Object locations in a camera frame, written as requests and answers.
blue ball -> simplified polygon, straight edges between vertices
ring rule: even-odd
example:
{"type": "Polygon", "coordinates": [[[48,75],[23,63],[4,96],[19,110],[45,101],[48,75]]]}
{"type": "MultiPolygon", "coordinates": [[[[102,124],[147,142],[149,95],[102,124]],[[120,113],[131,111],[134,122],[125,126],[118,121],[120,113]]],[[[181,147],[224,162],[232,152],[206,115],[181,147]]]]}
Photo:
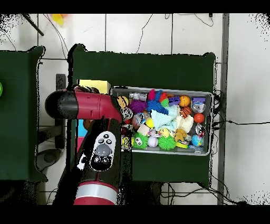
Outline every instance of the blue ball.
{"type": "Polygon", "coordinates": [[[192,136],[191,143],[194,146],[202,146],[204,144],[204,139],[199,135],[192,136]]]}

yellow box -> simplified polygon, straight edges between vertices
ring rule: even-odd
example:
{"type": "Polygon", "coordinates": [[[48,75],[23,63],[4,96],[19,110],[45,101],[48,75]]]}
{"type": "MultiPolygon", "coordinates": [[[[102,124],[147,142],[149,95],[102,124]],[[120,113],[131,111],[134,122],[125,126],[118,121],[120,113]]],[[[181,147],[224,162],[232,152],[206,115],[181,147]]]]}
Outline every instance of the yellow box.
{"type": "Polygon", "coordinates": [[[109,94],[111,85],[107,81],[80,79],[80,86],[83,87],[95,87],[101,94],[109,94]]]}

button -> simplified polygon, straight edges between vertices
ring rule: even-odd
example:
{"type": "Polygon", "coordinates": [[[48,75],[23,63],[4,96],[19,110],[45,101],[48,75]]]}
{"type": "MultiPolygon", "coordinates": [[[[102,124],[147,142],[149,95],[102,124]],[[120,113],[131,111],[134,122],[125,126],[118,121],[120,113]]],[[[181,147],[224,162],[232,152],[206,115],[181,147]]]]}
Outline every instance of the button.
{"type": "Polygon", "coordinates": [[[101,144],[96,148],[95,154],[104,157],[108,156],[111,154],[111,148],[106,144],[101,144]]]}

metal tray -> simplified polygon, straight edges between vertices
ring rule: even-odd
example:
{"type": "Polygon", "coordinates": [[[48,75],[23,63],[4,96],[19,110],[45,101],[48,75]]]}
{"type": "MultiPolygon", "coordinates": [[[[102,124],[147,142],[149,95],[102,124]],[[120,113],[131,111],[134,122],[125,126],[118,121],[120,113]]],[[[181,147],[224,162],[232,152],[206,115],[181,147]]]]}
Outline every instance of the metal tray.
{"type": "MultiPolygon", "coordinates": [[[[129,93],[131,92],[140,92],[147,94],[151,89],[150,88],[139,88],[139,87],[121,87],[121,86],[113,86],[110,89],[110,95],[115,97],[118,96],[126,96],[129,98],[129,93]]],[[[174,96],[182,96],[186,95],[190,98],[192,97],[204,97],[206,98],[205,104],[206,109],[203,112],[205,116],[205,121],[202,125],[206,129],[206,135],[204,136],[204,150],[196,151],[193,148],[180,148],[175,147],[170,151],[164,151],[159,146],[157,147],[147,147],[146,149],[132,148],[132,152],[140,152],[140,153],[158,153],[158,154],[176,154],[176,155],[193,155],[193,156],[206,156],[211,151],[211,133],[212,133],[212,123],[213,123],[213,108],[214,108],[214,96],[210,92],[199,92],[199,91],[186,91],[186,90],[171,90],[171,89],[161,89],[168,94],[173,94],[174,96]]],[[[189,135],[195,135],[195,127],[197,123],[194,122],[189,135]]]]}

dark green tablecloth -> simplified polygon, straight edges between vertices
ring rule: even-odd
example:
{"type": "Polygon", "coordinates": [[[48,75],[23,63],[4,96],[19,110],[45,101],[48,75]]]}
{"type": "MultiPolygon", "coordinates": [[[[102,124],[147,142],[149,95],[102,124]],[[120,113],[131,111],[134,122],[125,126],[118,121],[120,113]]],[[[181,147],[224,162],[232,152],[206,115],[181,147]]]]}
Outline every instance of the dark green tablecloth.
{"type": "MultiPolygon", "coordinates": [[[[79,44],[73,46],[70,55],[73,64],[69,67],[69,75],[73,77],[69,80],[73,83],[78,79],[92,79],[106,80],[111,86],[213,91],[213,53],[199,56],[86,52],[79,44]]],[[[74,134],[71,145],[74,145],[74,134]]],[[[209,185],[209,155],[133,153],[132,156],[134,181],[200,182],[206,187],[209,185]]]]}
{"type": "Polygon", "coordinates": [[[46,181],[35,167],[37,63],[42,46],[0,51],[0,180],[46,181]]]}

